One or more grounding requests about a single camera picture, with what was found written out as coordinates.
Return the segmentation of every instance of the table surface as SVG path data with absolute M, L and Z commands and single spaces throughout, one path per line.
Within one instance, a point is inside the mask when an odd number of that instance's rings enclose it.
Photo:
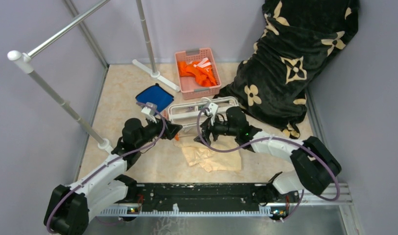
M 232 82 L 238 63 L 219 63 L 218 72 L 222 87 Z M 158 70 L 167 79 L 178 84 L 177 67 L 175 64 L 157 64 Z M 154 85 L 156 81 L 149 74 L 134 65 L 111 65 L 105 80 L 95 115 L 93 128 L 103 137 L 108 138 L 113 147 L 121 137 L 121 130 L 129 118 L 139 118 L 146 125 L 141 108 L 136 105 L 135 97 L 145 88 Z M 200 99 L 183 100 L 181 93 L 176 93 L 160 84 L 162 88 L 174 95 L 172 104 L 193 102 Z M 284 136 L 282 132 L 267 124 L 263 124 L 247 116 L 251 125 L 263 129 L 267 133 Z M 301 131 L 300 139 L 313 135 L 308 117 L 298 124 Z M 242 158 L 241 171 L 206 172 L 198 164 L 188 166 L 179 147 L 172 141 L 160 140 L 146 154 L 142 154 L 137 163 L 125 175 L 142 183 L 257 183 L 267 182 L 279 171 L 289 171 L 293 166 L 269 154 L 252 153 L 239 150 Z M 88 174 L 101 164 L 107 153 L 98 149 L 97 142 L 89 138 L 84 158 L 81 164 L 79 178 Z

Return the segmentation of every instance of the yellow towel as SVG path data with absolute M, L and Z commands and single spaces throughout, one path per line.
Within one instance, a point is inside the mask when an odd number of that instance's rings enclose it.
M 238 150 L 230 153 L 218 153 L 201 143 L 194 142 L 194 138 L 194 135 L 180 136 L 179 141 L 173 141 L 175 146 L 182 149 L 189 166 L 199 164 L 207 172 L 213 170 L 241 170 L 241 156 Z M 212 142 L 211 146 L 220 150 L 228 150 L 238 145 L 233 137 L 219 136 L 218 140 Z

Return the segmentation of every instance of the pink plastic basket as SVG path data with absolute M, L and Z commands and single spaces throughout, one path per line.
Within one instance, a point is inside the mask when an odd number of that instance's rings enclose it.
M 215 76 L 217 83 L 217 85 L 213 87 L 203 87 L 196 83 L 194 77 L 180 77 L 179 69 L 177 69 L 180 91 L 182 92 L 183 99 L 194 99 L 219 94 L 219 90 L 221 89 L 221 80 L 219 79 L 218 70 L 216 69 L 211 48 L 207 47 L 195 50 L 179 51 L 176 52 L 174 56 L 176 57 L 176 66 L 179 61 L 186 61 L 186 63 L 189 63 L 191 61 L 201 61 L 203 58 L 208 57 L 212 64 L 213 75 Z

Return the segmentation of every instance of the basket handle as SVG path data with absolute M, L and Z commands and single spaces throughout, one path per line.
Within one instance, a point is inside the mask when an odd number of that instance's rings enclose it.
M 204 92 L 210 90 L 209 87 L 194 89 L 193 92 Z
M 189 56 L 189 55 L 197 55 L 197 54 L 199 54 L 200 53 L 200 49 L 198 48 L 198 49 L 192 49 L 192 50 L 187 50 L 186 51 L 186 55 L 187 56 Z

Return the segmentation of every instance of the metal rod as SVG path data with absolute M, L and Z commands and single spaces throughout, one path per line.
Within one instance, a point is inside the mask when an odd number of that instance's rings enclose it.
M 154 61 L 153 48 L 151 47 L 149 31 L 147 29 L 146 17 L 144 16 L 143 5 L 141 0 L 136 0 L 138 14 L 140 15 L 141 27 L 143 28 L 144 40 L 146 41 L 147 52 L 149 53 L 149 59 L 151 63 L 151 70 L 153 74 L 157 74 L 156 62 Z
M 104 6 L 109 1 L 110 0 L 102 0 L 102 1 L 98 2 L 97 4 L 95 4 L 93 7 L 91 7 L 86 12 L 77 15 L 69 25 L 64 27 L 62 30 L 57 32 L 55 35 L 51 36 L 49 39 L 44 41 L 42 44 L 40 44 L 35 49 L 31 50 L 29 53 L 27 53 L 27 55 L 30 56 L 31 58 L 35 57 L 37 54 L 39 54 L 41 51 L 43 51 L 45 48 L 47 48 L 50 44 L 54 43 L 56 40 L 58 40 L 60 37 L 62 37 L 65 33 L 67 33 L 69 30 L 71 30 L 73 27 L 75 27 L 77 24 L 79 24 L 85 18 L 90 16 L 96 10 L 100 9 L 102 6 Z
M 81 118 L 78 113 L 76 113 L 75 110 L 69 106 L 69 102 L 60 97 L 60 95 L 51 86 L 49 86 L 49 84 L 36 71 L 32 71 L 28 75 L 37 84 L 39 84 L 39 86 L 43 88 L 43 90 L 45 90 L 45 92 L 48 93 L 99 144 L 105 143 L 105 140 L 98 135 L 94 129 L 92 129 L 92 126 L 85 119 Z
M 72 0 L 62 0 L 62 2 L 73 17 L 79 15 L 79 11 Z M 80 24 L 78 24 L 78 27 L 82 35 L 86 39 L 92 52 L 98 58 L 99 62 L 101 62 L 101 64 L 104 66 L 105 69 L 108 68 L 108 63 L 105 60 L 105 56 L 101 48 L 99 47 L 97 41 L 95 40 L 95 37 L 92 35 L 91 31 L 89 31 L 87 25 L 85 24 L 85 21 L 82 21 Z

